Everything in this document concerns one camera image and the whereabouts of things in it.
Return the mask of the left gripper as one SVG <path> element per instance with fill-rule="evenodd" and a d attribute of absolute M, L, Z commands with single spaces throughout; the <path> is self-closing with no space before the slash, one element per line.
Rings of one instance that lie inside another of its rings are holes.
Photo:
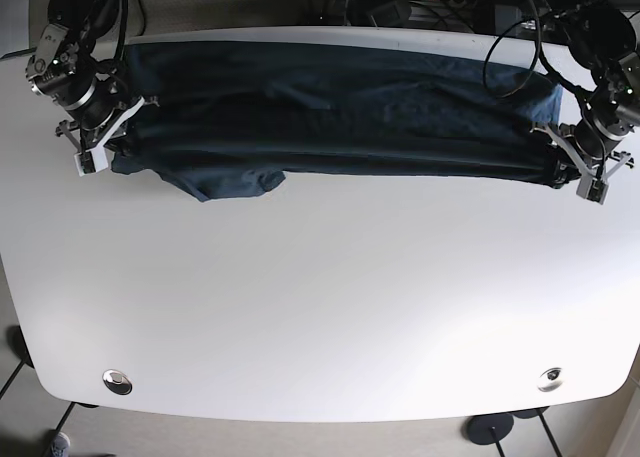
<path fill-rule="evenodd" d="M 639 56 L 627 54 L 596 72 L 592 91 L 571 83 L 551 66 L 545 55 L 541 63 L 550 77 L 574 96 L 581 120 L 575 125 L 534 122 L 533 133 L 543 133 L 560 148 L 572 164 L 557 160 L 551 167 L 549 186 L 562 188 L 575 180 L 581 187 L 606 187 L 622 166 L 632 167 L 633 157 L 616 148 L 639 127 Z"/>

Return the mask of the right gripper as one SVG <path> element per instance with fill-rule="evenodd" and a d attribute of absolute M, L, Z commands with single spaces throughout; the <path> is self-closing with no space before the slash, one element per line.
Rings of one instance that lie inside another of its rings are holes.
<path fill-rule="evenodd" d="M 89 30 L 77 37 L 61 24 L 45 27 L 26 67 L 32 91 L 52 99 L 69 116 L 55 129 L 75 147 L 76 160 L 105 160 L 109 152 L 126 155 L 129 120 L 143 107 L 159 104 L 156 96 L 141 95 L 129 82 L 124 34 L 114 56 L 93 57 Z"/>

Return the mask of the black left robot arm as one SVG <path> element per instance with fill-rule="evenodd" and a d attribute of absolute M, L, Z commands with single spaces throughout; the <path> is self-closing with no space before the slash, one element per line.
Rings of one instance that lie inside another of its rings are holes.
<path fill-rule="evenodd" d="M 578 180 L 580 195 L 600 201 L 615 171 L 607 162 L 633 166 L 633 157 L 616 149 L 639 127 L 639 53 L 625 1 L 526 0 L 535 25 L 532 62 L 575 97 L 581 120 L 576 125 L 532 123 L 518 135 L 515 155 L 498 149 L 475 176 L 553 188 Z M 590 71 L 594 90 L 570 82 L 549 63 L 542 43 L 547 23 L 564 34 L 571 56 Z"/>

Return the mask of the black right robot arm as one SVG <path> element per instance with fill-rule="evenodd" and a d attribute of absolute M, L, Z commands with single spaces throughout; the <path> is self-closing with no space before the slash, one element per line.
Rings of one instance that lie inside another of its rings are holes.
<path fill-rule="evenodd" d="M 126 135 L 127 121 L 155 96 L 134 90 L 124 46 L 128 0 L 50 0 L 48 24 L 26 67 L 32 91 L 71 117 L 56 127 L 76 148 L 81 175 L 108 167 L 112 141 Z"/>

